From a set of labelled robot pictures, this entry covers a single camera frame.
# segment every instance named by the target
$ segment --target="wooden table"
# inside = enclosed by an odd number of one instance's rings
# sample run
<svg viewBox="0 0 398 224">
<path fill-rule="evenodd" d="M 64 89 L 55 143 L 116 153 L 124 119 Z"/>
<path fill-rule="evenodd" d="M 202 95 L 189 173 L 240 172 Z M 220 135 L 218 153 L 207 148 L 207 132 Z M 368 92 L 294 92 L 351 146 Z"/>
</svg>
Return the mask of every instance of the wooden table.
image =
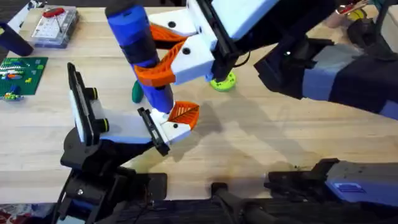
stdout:
<svg viewBox="0 0 398 224">
<path fill-rule="evenodd" d="M 58 197 L 69 172 L 60 165 L 63 140 L 73 127 L 67 62 L 76 65 L 87 86 L 98 88 L 105 108 L 135 113 L 138 107 L 149 107 L 146 101 L 131 102 L 135 77 L 104 9 L 79 12 L 81 21 L 66 50 L 35 49 L 33 57 L 49 57 L 36 95 L 18 103 L 0 101 L 0 203 L 54 202 Z M 24 38 L 29 38 L 41 13 L 30 11 L 21 30 Z M 322 25 L 310 36 L 347 42 L 339 29 Z M 295 166 L 311 169 L 326 157 L 398 161 L 397 121 L 270 92 L 252 65 L 271 48 L 253 52 L 248 64 L 234 70 L 238 84 L 228 93 L 214 91 L 203 78 L 173 86 L 176 100 L 201 105 L 194 133 L 172 146 L 167 157 L 153 149 L 126 166 L 138 172 L 167 173 L 167 198 L 174 200 L 207 198 L 214 181 L 229 183 L 231 191 L 242 197 L 266 197 L 262 183 L 267 172 Z"/>
</svg>

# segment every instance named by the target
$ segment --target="blue label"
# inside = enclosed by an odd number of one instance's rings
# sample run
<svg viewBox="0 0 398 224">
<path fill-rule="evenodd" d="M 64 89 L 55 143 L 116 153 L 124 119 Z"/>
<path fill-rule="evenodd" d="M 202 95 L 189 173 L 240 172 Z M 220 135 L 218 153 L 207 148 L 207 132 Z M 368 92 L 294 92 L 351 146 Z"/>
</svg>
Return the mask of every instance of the blue label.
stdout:
<svg viewBox="0 0 398 224">
<path fill-rule="evenodd" d="M 343 193 L 366 193 L 366 191 L 356 183 L 339 183 L 335 184 L 335 187 Z"/>
</svg>

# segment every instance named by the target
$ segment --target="blue cylinder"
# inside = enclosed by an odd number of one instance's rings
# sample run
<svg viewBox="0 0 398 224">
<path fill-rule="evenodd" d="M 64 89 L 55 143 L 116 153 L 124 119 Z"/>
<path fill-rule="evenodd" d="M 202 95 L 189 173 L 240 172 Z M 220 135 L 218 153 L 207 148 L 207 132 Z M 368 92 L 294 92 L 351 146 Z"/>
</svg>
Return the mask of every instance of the blue cylinder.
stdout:
<svg viewBox="0 0 398 224">
<path fill-rule="evenodd" d="M 151 68 L 159 63 L 155 41 L 144 8 L 134 1 L 118 2 L 105 9 L 109 26 L 133 71 L 134 66 Z M 145 86 L 140 83 L 152 107 L 169 113 L 173 108 L 173 92 L 170 85 Z"/>
<path fill-rule="evenodd" d="M 0 30 L 0 45 L 19 56 L 24 57 L 32 53 L 33 47 L 6 23 L 0 22 L 0 29 L 3 30 Z"/>
</svg>

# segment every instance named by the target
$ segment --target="red component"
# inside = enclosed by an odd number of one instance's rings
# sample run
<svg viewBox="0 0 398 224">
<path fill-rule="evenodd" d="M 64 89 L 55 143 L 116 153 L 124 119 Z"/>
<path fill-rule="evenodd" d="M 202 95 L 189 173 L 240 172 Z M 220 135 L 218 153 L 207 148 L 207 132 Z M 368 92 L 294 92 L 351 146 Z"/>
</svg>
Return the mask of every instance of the red component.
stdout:
<svg viewBox="0 0 398 224">
<path fill-rule="evenodd" d="M 63 8 L 59 7 L 59 8 L 50 9 L 47 12 L 44 12 L 43 16 L 46 17 L 46 18 L 51 18 L 51 17 L 54 17 L 54 16 L 61 15 L 64 12 L 65 12 L 65 10 Z"/>
</svg>

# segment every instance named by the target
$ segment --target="green gear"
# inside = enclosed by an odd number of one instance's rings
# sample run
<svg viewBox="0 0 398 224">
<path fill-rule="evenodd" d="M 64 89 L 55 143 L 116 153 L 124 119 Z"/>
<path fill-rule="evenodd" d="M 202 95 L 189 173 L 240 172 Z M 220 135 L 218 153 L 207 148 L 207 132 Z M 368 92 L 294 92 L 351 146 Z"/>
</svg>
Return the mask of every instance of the green gear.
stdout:
<svg viewBox="0 0 398 224">
<path fill-rule="evenodd" d="M 236 76 L 233 72 L 230 72 L 226 79 L 222 82 L 216 82 L 216 80 L 212 80 L 210 85 L 217 91 L 226 92 L 230 91 L 230 89 L 234 88 L 236 84 Z"/>
</svg>

